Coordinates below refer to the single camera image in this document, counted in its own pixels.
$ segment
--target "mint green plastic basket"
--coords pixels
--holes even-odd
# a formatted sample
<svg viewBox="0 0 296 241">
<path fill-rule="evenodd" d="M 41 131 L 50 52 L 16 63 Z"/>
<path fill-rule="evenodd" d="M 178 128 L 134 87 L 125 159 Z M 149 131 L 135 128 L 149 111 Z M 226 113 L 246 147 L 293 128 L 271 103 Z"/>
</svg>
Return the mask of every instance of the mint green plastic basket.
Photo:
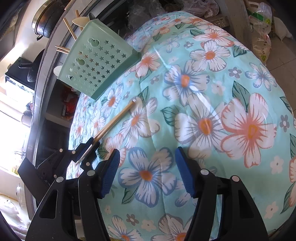
<svg viewBox="0 0 296 241">
<path fill-rule="evenodd" d="M 140 59 L 139 52 L 94 19 L 76 39 L 58 79 L 96 100 Z"/>
</svg>

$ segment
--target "pot lid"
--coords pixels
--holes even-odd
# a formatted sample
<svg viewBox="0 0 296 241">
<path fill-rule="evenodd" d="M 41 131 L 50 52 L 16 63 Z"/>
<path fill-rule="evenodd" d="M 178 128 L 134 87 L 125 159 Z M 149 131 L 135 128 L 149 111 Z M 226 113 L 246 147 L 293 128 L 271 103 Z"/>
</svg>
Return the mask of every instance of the pot lid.
<svg viewBox="0 0 296 241">
<path fill-rule="evenodd" d="M 35 30 L 35 34 L 36 33 L 36 28 L 38 25 L 38 21 L 40 20 L 43 12 L 54 2 L 55 0 L 47 0 L 45 3 L 43 3 L 43 5 L 38 9 L 38 11 L 36 12 L 35 16 L 33 17 L 32 20 L 32 28 Z"/>
</svg>

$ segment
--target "cooking pot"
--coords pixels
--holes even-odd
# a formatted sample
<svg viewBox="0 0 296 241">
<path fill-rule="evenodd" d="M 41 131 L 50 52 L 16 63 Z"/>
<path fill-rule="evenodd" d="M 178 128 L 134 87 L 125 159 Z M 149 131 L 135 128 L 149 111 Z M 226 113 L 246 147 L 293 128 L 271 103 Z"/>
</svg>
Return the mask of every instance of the cooking pot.
<svg viewBox="0 0 296 241">
<path fill-rule="evenodd" d="M 32 28 L 39 35 L 37 40 L 43 36 L 50 37 L 69 2 L 70 0 L 48 0 L 38 9 L 32 21 Z"/>
</svg>

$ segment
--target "floral quilt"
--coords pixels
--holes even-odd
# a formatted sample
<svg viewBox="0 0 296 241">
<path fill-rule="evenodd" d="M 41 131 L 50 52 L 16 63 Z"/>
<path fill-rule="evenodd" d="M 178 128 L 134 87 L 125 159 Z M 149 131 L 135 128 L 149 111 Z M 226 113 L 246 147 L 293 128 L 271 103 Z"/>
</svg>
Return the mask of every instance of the floral quilt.
<svg viewBox="0 0 296 241">
<path fill-rule="evenodd" d="M 219 177 L 238 175 L 268 232 L 296 202 L 296 121 L 284 92 L 254 54 L 221 28 L 186 12 L 146 22 L 127 42 L 142 59 L 94 101 L 82 94 L 69 148 L 86 142 L 130 100 L 102 139 L 100 160 L 116 148 L 120 166 L 99 200 L 107 230 L 126 241 L 182 241 L 196 200 L 185 191 L 178 146 Z M 82 169 L 71 163 L 67 178 Z M 211 239 L 217 236 L 217 197 Z"/>
</svg>

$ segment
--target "wooden stick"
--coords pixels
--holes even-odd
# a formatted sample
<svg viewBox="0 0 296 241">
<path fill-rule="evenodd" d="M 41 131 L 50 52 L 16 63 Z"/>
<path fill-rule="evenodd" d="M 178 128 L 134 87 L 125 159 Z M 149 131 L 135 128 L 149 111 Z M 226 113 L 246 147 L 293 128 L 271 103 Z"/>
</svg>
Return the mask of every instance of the wooden stick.
<svg viewBox="0 0 296 241">
<path fill-rule="evenodd" d="M 62 50 L 65 50 L 67 52 L 70 52 L 70 49 L 68 49 L 68 48 L 65 48 L 65 47 L 62 47 L 62 46 L 59 46 L 59 45 L 55 45 L 55 47 L 58 48 L 58 49 L 62 49 Z"/>
<path fill-rule="evenodd" d="M 80 17 L 78 10 L 75 11 L 75 14 L 76 14 L 76 17 L 77 17 L 77 18 Z"/>
<path fill-rule="evenodd" d="M 86 150 L 82 157 L 76 162 L 76 165 L 80 164 L 83 159 L 89 154 L 94 145 L 119 121 L 128 110 L 135 105 L 134 101 L 131 101 L 122 111 L 120 111 L 102 130 L 100 130 L 94 137 L 94 141 L 91 146 Z"/>
<path fill-rule="evenodd" d="M 67 6 L 65 7 L 65 9 L 64 10 L 67 10 L 69 7 L 70 7 L 70 4 L 72 4 L 72 2 L 74 2 L 75 0 L 71 0 L 68 4 L 67 4 Z"/>
<path fill-rule="evenodd" d="M 68 30 L 69 30 L 69 31 L 70 31 L 70 33 L 72 34 L 72 36 L 73 36 L 74 40 L 76 40 L 76 39 L 77 39 L 77 37 L 76 37 L 75 33 L 73 32 L 73 29 L 71 28 L 71 26 L 70 26 L 70 24 L 69 24 L 68 20 L 67 20 L 66 18 L 63 18 L 63 20 L 64 20 L 64 22 L 65 22 L 65 24 L 66 24 L 66 26 L 67 26 Z"/>
<path fill-rule="evenodd" d="M 61 53 L 65 53 L 65 54 L 68 54 L 69 52 L 65 51 L 65 50 L 62 50 L 62 49 L 56 49 L 57 52 L 61 52 Z"/>
</svg>

